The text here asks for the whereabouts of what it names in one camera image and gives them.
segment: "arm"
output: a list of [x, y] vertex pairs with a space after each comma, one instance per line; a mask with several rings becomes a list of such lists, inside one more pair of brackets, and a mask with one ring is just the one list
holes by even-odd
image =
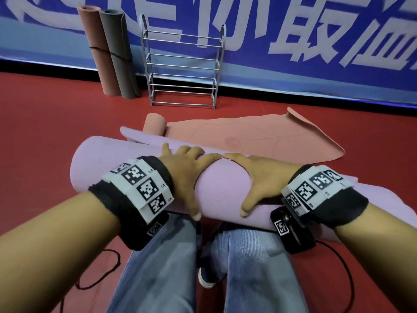
[[[301, 165], [227, 153], [252, 180], [241, 215], [247, 216], [264, 198], [281, 194]], [[377, 286], [401, 312], [417, 312], [417, 229], [368, 204], [353, 221], [334, 228]]]
[[334, 230], [400, 312], [417, 312], [417, 229], [369, 204]]
[[49, 312], [120, 230], [90, 192], [0, 236], [0, 308]]

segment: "brown rolled yoga mat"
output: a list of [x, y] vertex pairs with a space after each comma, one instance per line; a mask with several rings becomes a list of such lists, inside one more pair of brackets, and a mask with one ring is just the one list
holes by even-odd
[[125, 13], [119, 10], [105, 10], [100, 12], [100, 18], [122, 97], [126, 99], [140, 97], [141, 93], [133, 69]]
[[77, 7], [77, 10], [86, 32], [94, 62], [96, 63], [104, 94], [111, 96], [121, 95], [110, 51], [108, 50], [106, 35], [101, 24], [101, 9], [84, 5]]
[[183, 142], [310, 164], [335, 160], [344, 149], [320, 128], [291, 108], [286, 114], [185, 120], [166, 123], [156, 113], [146, 117], [143, 132]]

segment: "finger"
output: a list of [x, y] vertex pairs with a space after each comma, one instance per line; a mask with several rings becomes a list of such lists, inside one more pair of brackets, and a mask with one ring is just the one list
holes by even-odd
[[204, 169], [220, 158], [222, 158], [222, 156], [219, 153], [208, 153], [207, 155], [199, 158], [197, 160], [199, 172], [201, 173]]
[[195, 198], [194, 189], [187, 191], [183, 200], [193, 220], [199, 221], [201, 219], [200, 205]]
[[242, 155], [241, 153], [224, 153], [223, 158], [233, 160], [235, 163], [241, 165], [246, 170], [248, 170], [252, 163], [252, 160], [250, 160], [245, 155]]
[[204, 155], [206, 152], [201, 147], [193, 147], [188, 152], [187, 155], [189, 155], [192, 159], [197, 159], [200, 155]]
[[240, 215], [243, 217], [248, 216], [254, 209], [255, 205], [258, 204], [260, 200], [264, 198], [264, 194], [262, 188], [257, 186], [252, 186], [249, 190], [248, 195], [246, 196], [245, 200], [242, 203], [242, 207], [240, 210]]
[[168, 143], [162, 145], [162, 156], [172, 155], [171, 150], [169, 149]]
[[175, 155], [184, 155], [185, 153], [187, 153], [189, 150], [191, 149], [190, 146], [181, 146], [180, 148], [177, 149], [177, 151], [175, 152]]

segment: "yoga mat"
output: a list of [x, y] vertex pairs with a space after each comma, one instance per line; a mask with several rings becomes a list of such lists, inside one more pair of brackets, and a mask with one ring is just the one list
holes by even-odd
[[101, 24], [99, 7], [84, 5], [77, 7], [81, 22], [86, 32], [88, 44], [96, 63], [103, 93], [110, 96], [120, 95], [119, 84], [108, 49], [106, 35]]
[[140, 97], [141, 93], [133, 69], [125, 13], [119, 10], [105, 10], [100, 12], [100, 18], [122, 97], [125, 99]]
[[[151, 136], [143, 132], [131, 130], [140, 143], [126, 142], [101, 136], [93, 136], [84, 141], [74, 154], [70, 178], [74, 189], [78, 192], [86, 191], [91, 184], [100, 181], [101, 176], [130, 158], [138, 156], [160, 156], [164, 142], [169, 142], [174, 151], [184, 143], [170, 140], [162, 136]], [[218, 149], [203, 147], [207, 152], [223, 152]], [[352, 182], [355, 179], [344, 176]], [[240, 216], [240, 206], [251, 187], [251, 180], [247, 172], [238, 164], [220, 159], [209, 166], [199, 177], [195, 185], [195, 193], [201, 204], [201, 212], [205, 217], [229, 221], [237, 224], [253, 226], [265, 230], [275, 230], [269, 218], [270, 212], [279, 205], [258, 205], [247, 218]], [[403, 221], [417, 227], [415, 212], [405, 205], [391, 191], [359, 183], [355, 189], [370, 199], [382, 209], [388, 211]], [[168, 208], [170, 211], [187, 213], [179, 200], [175, 200]], [[338, 241], [334, 232], [325, 226], [316, 226], [317, 238]]]
[[166, 124], [150, 113], [143, 131], [229, 152], [258, 155], [299, 164], [335, 160], [344, 149], [291, 108], [286, 114], [185, 120]]

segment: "wrist-mounted device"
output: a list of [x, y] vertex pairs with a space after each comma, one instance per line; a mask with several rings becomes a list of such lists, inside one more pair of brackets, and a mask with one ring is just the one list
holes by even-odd
[[168, 169], [154, 156], [130, 159], [88, 190], [119, 218], [126, 246], [141, 250], [168, 221], [164, 209], [174, 201]]
[[271, 212], [287, 252], [295, 254], [316, 245], [309, 225], [334, 228], [362, 214], [369, 201], [352, 186], [325, 165], [305, 165], [294, 174], [281, 191], [284, 206]]

